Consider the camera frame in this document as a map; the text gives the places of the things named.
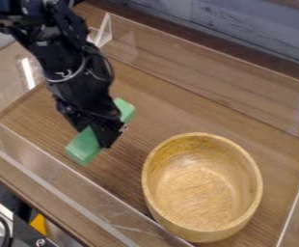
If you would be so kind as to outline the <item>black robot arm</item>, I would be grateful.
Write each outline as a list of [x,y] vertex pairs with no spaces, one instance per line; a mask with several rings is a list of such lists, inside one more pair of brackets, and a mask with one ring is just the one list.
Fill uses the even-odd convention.
[[87,20],[73,12],[81,1],[0,0],[0,32],[36,58],[57,112],[76,130],[89,128],[108,149],[124,126],[109,95],[115,70],[88,41]]

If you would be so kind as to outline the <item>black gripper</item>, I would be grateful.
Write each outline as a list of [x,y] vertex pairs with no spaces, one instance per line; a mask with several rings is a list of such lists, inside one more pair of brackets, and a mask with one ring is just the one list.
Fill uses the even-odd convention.
[[47,87],[56,100],[56,110],[79,132],[91,125],[104,149],[112,147],[126,126],[109,95],[113,79],[105,61],[83,61],[75,68],[47,70]]

